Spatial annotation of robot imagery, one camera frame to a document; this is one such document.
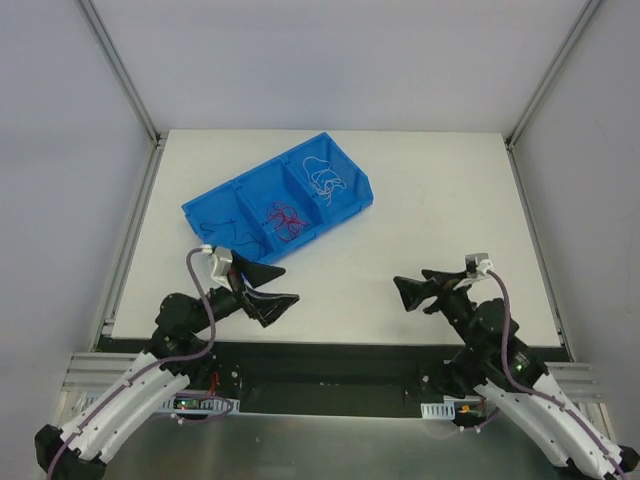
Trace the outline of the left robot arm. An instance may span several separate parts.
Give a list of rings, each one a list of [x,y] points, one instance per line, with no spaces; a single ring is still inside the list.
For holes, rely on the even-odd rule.
[[[49,479],[101,479],[108,463],[135,431],[168,399],[210,380],[216,323],[241,311],[268,327],[300,299],[297,294],[264,293],[260,286],[285,274],[280,266],[250,261],[238,252],[203,244],[186,255],[209,259],[213,288],[195,285],[197,296],[166,296],[156,329],[125,372],[88,408],[62,426],[47,424],[35,435],[36,460]]]

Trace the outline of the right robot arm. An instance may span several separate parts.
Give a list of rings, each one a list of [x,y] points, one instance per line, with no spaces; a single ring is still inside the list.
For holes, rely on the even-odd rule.
[[[521,341],[504,281],[479,266],[451,273],[425,269],[421,280],[396,276],[406,311],[426,300],[424,313],[441,313],[463,348],[428,375],[438,393],[492,402],[538,446],[552,466],[577,479],[624,479],[638,452],[599,432],[574,405],[547,364]]]

